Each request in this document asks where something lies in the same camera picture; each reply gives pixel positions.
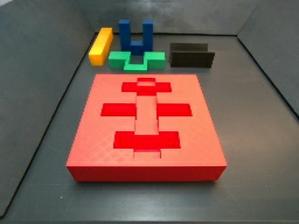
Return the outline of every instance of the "plastic block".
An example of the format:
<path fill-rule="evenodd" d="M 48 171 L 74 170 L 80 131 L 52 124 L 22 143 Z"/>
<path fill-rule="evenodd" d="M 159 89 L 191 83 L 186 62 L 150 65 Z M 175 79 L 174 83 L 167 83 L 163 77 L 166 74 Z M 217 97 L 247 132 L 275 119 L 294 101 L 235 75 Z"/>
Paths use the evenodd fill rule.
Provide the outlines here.
<path fill-rule="evenodd" d="M 120 19 L 119 20 L 118 29 L 119 29 L 122 51 L 123 52 L 130 52 L 131 28 L 130 28 L 130 20 L 128 19 Z"/>
<path fill-rule="evenodd" d="M 131 52 L 111 52 L 108 55 L 108 65 L 111 68 L 123 69 L 127 61 L 130 61 Z"/>
<path fill-rule="evenodd" d="M 219 179 L 227 161 L 197 75 L 99 74 L 67 167 L 78 181 Z"/>
<path fill-rule="evenodd" d="M 120 19 L 118 27 L 122 51 L 131 52 L 132 55 L 144 55 L 144 52 L 151 52 L 154 50 L 152 20 L 144 20 L 143 22 L 143 41 L 131 41 L 131 27 L 128 19 Z"/>
<path fill-rule="evenodd" d="M 147 73 L 147 63 L 144 64 L 131 64 L 130 61 L 126 61 L 124 66 L 126 73 L 131 74 L 146 74 Z"/>
<path fill-rule="evenodd" d="M 144 60 L 147 61 L 148 69 L 164 69 L 166 67 L 164 52 L 146 52 Z"/>
<path fill-rule="evenodd" d="M 164 69 L 164 52 L 146 52 L 144 64 L 131 64 L 131 52 L 111 52 L 108 55 L 108 64 L 111 68 L 124 68 L 126 73 L 144 74 L 147 69 Z"/>
<path fill-rule="evenodd" d="M 104 65 L 112 40 L 112 28 L 102 28 L 95 43 L 88 52 L 88 59 L 92 66 Z"/>
<path fill-rule="evenodd" d="M 171 67 L 211 67 L 214 57 L 209 44 L 171 43 Z"/>

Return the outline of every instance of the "blue u-shaped block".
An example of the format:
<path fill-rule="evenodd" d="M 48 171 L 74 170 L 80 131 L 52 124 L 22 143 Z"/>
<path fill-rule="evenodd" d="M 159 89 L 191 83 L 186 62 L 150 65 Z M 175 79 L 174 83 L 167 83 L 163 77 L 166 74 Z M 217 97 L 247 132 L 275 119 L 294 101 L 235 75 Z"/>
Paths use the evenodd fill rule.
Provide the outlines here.
<path fill-rule="evenodd" d="M 154 50 L 154 21 L 144 20 L 143 31 L 144 37 L 143 41 L 131 41 L 131 27 L 130 19 L 120 19 L 118 22 L 119 27 L 119 37 L 120 37 L 120 47 L 123 52 L 131 52 L 132 55 L 144 55 L 146 52 Z"/>

